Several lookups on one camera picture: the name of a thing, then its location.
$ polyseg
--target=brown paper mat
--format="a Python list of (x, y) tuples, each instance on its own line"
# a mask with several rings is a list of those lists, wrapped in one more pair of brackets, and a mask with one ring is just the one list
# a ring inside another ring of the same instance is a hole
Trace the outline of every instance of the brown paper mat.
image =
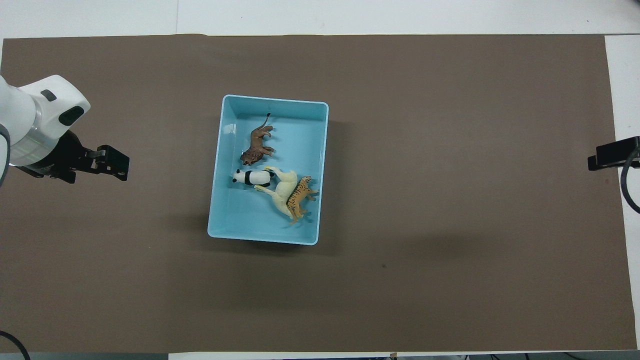
[[(0, 327), (32, 351), (635, 348), (601, 36), (5, 40), (126, 183), (11, 169)], [(225, 94), (330, 106), (319, 243), (206, 233)]]

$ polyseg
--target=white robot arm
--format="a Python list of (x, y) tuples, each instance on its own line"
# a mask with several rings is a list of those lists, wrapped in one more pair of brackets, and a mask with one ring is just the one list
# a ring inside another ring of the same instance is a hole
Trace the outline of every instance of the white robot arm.
[(71, 184), (76, 170), (126, 181), (127, 156), (108, 145), (97, 151), (84, 148), (69, 130), (90, 108), (82, 93), (61, 76), (20, 88), (0, 76), (0, 184), (7, 164), (34, 177), (50, 176)]

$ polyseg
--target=white table surface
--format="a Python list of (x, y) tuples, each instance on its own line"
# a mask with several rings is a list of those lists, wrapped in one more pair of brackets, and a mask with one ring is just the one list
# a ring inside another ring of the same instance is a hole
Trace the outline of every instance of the white table surface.
[[(0, 39), (176, 33), (605, 34), (616, 138), (640, 135), (640, 2), (635, 0), (0, 1)], [(630, 192), (640, 201), (640, 175), (631, 171), (628, 183)], [(636, 338), (640, 343), (640, 215), (622, 198), (621, 201)], [(369, 353), (199, 352), (170, 354), (170, 359), (381, 357), (397, 350), (401, 349)], [(399, 352), (397, 355), (467, 353)]]

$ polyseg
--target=panda head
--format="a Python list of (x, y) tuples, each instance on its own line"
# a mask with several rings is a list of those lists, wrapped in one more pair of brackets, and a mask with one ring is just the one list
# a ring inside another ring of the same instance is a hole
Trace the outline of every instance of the panda head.
[(238, 182), (238, 181), (244, 181), (244, 171), (240, 171), (240, 169), (237, 169), (235, 173), (232, 174), (233, 179), (231, 179), (232, 183)]

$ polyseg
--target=white toy horse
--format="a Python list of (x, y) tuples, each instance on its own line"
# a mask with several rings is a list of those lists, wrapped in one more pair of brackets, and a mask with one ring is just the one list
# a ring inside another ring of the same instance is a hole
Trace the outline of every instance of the white toy horse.
[(259, 192), (267, 193), (267, 195), (271, 196), (271, 200), (273, 200), (273, 204), (276, 206), (281, 213), (287, 215), (291, 220), (293, 220), (293, 216), (291, 212), (287, 208), (287, 200), (291, 196), (291, 193), (298, 185), (298, 175), (295, 171), (291, 170), (290, 172), (282, 172), (279, 168), (276, 167), (264, 167), (264, 170), (273, 171), (276, 176), (279, 178), (280, 182), (276, 186), (276, 191), (269, 190), (264, 186), (256, 185), (254, 188)]

